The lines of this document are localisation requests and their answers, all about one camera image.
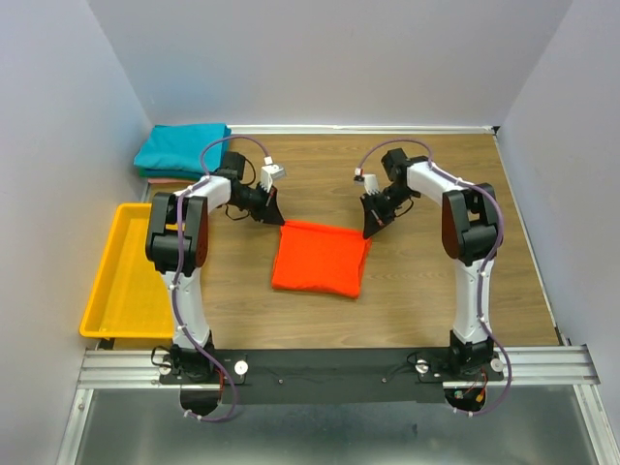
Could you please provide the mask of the orange t shirt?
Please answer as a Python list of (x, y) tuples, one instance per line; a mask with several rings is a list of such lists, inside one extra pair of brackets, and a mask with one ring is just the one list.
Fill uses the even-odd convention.
[(356, 299), (371, 244), (357, 230), (288, 221), (280, 228), (271, 287)]

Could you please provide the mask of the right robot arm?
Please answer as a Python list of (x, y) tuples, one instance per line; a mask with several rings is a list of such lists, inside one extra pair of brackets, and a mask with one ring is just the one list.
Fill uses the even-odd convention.
[(362, 235), (369, 238), (390, 225), (406, 201), (427, 197), (441, 207), (441, 239), (453, 259), (456, 311), (443, 366), (465, 380), (494, 357), (490, 328), (490, 275), (504, 238), (504, 220), (489, 184), (474, 184), (441, 169), (430, 156), (410, 158), (403, 149), (381, 160), (390, 184), (381, 189), (377, 177), (355, 168), (354, 180), (364, 186)]

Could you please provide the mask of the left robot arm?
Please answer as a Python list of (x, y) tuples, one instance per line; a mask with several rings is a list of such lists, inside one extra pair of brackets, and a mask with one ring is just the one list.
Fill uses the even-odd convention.
[(212, 211), (232, 205), (258, 223), (285, 224), (275, 187), (275, 181), (286, 175), (284, 167), (266, 156), (257, 184), (251, 185), (242, 182), (246, 162), (240, 153), (227, 152), (216, 171), (152, 199), (145, 254), (167, 288), (174, 322), (172, 344), (158, 364), (168, 383), (201, 384), (222, 374), (202, 308), (201, 273)]

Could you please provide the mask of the white table edge strip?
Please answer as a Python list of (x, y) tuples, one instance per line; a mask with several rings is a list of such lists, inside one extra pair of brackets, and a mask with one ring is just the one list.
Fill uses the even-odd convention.
[(454, 125), (335, 125), (335, 124), (230, 124), (239, 135), (495, 135), (493, 126)]

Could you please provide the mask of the teal folded t shirt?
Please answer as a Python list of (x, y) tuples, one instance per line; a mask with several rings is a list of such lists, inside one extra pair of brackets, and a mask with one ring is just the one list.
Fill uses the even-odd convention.
[(228, 137), (224, 123), (155, 125), (134, 158), (134, 166), (154, 170), (203, 172), (200, 156), (212, 142)]

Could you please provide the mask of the pink folded t shirt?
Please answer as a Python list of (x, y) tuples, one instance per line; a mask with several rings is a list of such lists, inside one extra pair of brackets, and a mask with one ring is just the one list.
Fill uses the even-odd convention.
[(181, 179), (181, 178), (170, 178), (170, 177), (148, 177), (146, 178), (148, 184), (150, 185), (172, 185), (172, 184), (192, 184), (193, 180)]

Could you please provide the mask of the yellow plastic bin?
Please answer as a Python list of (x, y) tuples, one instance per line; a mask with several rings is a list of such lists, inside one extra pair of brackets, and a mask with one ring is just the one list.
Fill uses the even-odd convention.
[(200, 270), (206, 247), (184, 259), (177, 294), (180, 319), (174, 316), (170, 285), (174, 272), (160, 273), (146, 257), (151, 205), (122, 203), (88, 299), (79, 332), (90, 338), (173, 339), (183, 347), (181, 325), (203, 344), (210, 331), (202, 311)]

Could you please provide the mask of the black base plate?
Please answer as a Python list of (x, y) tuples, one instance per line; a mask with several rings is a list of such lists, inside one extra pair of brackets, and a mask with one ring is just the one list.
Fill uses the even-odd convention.
[(254, 405), (412, 401), (482, 410), (490, 382), (504, 378), (494, 352), (454, 348), (215, 350), (172, 346), (151, 362), (180, 405), (202, 419), (229, 418)]

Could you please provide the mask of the aluminium frame rail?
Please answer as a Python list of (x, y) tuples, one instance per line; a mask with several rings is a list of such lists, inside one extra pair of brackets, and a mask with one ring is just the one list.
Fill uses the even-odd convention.
[(412, 401), (254, 405), (206, 423), (160, 383), (162, 351), (91, 350), (62, 464), (615, 464), (584, 346), (510, 347), (481, 411)]

